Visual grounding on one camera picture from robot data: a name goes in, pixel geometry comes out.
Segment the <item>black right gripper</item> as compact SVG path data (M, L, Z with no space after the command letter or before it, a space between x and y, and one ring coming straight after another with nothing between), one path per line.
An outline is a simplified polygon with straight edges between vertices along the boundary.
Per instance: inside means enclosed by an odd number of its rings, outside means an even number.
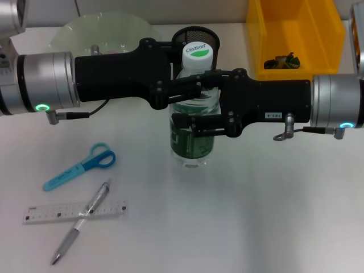
M311 115L308 80L257 81L244 69L218 69L196 75L195 86L221 89L221 114L171 115L177 129L191 129L195 137L236 138L252 123L282 123L287 114L292 114L297 123L307 123Z

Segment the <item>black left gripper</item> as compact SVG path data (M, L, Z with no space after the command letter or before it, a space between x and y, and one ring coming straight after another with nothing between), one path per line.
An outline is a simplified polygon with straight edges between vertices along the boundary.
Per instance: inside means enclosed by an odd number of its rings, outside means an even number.
M75 84L81 102L138 97L155 110L199 98L200 75L171 80L170 63L182 62L186 42L140 40L128 53L75 58Z

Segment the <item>clear bottle with green label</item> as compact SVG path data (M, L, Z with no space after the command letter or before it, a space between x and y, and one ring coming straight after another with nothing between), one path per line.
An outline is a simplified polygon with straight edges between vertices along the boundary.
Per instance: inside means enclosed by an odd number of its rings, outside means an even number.
M204 42L191 42L183 48L182 70L178 78L203 74L212 70L213 48ZM220 112L220 91L217 88L204 89L200 98L178 102L169 106L170 115L212 115ZM183 167L196 168L208 163L214 147L214 137L195 137L190 128L178 129L169 120L171 153Z

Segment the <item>green plastic wrapper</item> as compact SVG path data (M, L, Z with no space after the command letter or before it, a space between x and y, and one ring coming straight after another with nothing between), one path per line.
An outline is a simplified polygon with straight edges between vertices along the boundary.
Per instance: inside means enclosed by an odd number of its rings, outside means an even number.
M299 69L300 66L300 60L293 52L264 62L264 69Z

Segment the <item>blue scissors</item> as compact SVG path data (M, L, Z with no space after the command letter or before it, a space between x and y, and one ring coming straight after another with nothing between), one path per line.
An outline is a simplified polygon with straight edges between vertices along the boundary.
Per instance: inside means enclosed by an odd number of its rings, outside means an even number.
M52 191L92 168L109 168L115 163L115 160L116 155L108 144L96 143L90 148L89 155L85 159L44 183L43 191Z

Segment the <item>black mesh pen cup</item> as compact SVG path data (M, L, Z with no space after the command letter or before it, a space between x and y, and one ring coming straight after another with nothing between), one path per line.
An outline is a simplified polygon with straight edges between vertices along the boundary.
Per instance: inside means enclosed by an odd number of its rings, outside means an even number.
M191 42L205 42L209 44L214 51L212 68L216 69L218 50L220 48L220 39L215 32L200 26L189 26L178 30L172 37L174 43L191 43Z

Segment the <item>green glass fruit plate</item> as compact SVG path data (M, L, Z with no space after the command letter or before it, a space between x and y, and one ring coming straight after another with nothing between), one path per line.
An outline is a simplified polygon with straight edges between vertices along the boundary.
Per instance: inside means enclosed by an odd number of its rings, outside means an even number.
M144 19L123 12L83 15L63 26L47 47L47 52L71 52L88 56L96 45L102 54L133 51L143 38L161 41L162 36Z

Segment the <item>clear silver ballpoint pen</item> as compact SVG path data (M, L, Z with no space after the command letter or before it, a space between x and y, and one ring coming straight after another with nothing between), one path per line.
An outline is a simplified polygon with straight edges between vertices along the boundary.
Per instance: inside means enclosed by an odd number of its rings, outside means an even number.
M79 216L81 217L70 229L65 238L63 239L60 246L55 251L52 259L51 265L55 265L69 250L71 245L74 243L81 229L85 226L88 217L93 215L97 210L99 205L103 202L110 191L111 179L105 181L101 187L98 189L96 194L91 198L91 200L85 205L85 208L80 211Z

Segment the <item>transparent plastic ruler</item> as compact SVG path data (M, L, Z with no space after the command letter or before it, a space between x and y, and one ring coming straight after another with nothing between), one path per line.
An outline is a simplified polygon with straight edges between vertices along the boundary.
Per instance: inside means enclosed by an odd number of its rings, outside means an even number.
M29 206L24 211L23 225L52 224L56 222L76 222L79 219L98 220L117 218L127 212L127 202L104 200L91 215L85 217L86 202Z

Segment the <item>yellow plastic storage bin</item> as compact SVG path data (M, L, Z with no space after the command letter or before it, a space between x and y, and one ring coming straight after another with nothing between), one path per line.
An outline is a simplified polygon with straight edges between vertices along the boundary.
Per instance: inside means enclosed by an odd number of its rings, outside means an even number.
M246 27L257 80L310 80L338 72L345 28L333 0L249 0ZM298 69L265 69L293 53Z

